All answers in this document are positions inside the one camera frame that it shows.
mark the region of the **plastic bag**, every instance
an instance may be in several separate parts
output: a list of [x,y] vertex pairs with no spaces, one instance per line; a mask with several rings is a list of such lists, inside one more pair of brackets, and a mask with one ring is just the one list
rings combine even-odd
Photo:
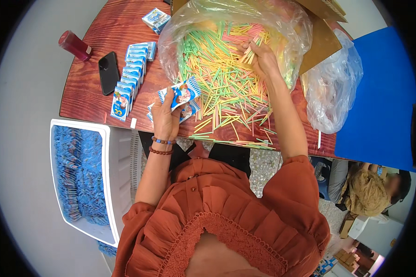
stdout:
[[364,75],[362,61],[353,42],[341,30],[335,29],[334,34],[342,49],[301,76],[308,102],[308,121],[314,129],[325,134],[342,129],[355,102],[356,88]]
[[264,2],[265,5],[252,0],[190,0],[173,15],[159,37],[159,60],[167,77],[172,82],[177,80],[181,56],[178,44],[189,32],[216,28],[221,21],[258,23],[270,33],[269,46],[288,88],[293,90],[303,54],[311,47],[312,25],[305,11],[293,1],[282,1],[289,9],[279,14],[267,8],[271,7],[269,1]]

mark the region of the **blue beaded bracelet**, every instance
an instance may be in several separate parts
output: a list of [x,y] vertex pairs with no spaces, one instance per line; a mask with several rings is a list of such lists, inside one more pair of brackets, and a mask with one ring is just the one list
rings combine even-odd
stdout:
[[161,143],[161,144],[165,144],[165,145],[174,145],[174,144],[176,144],[176,140],[173,140],[173,141],[163,141],[163,140],[160,140],[160,139],[156,138],[155,136],[152,136],[151,139],[153,141],[157,142],[157,143]]

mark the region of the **woman's left hand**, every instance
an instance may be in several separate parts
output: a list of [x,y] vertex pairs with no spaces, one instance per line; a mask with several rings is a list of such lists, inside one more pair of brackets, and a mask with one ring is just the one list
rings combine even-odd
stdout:
[[151,114],[153,114],[154,122],[154,136],[163,141],[173,141],[179,133],[180,113],[184,105],[177,107],[171,112],[173,98],[174,91],[169,86],[163,104],[157,94],[156,102],[151,107]]

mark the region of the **smartphone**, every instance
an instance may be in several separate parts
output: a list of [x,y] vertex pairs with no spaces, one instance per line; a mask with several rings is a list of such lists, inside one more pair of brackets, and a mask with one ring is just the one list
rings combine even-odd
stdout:
[[111,52],[98,62],[98,72],[100,74],[101,91],[103,95],[114,92],[117,82],[120,80],[117,69],[116,53]]

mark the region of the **red container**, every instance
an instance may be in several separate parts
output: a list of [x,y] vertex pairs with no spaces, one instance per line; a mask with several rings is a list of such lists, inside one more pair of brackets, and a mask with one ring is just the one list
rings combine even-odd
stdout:
[[67,30],[58,40],[58,45],[72,53],[83,62],[91,57],[92,48],[79,39],[71,30]]

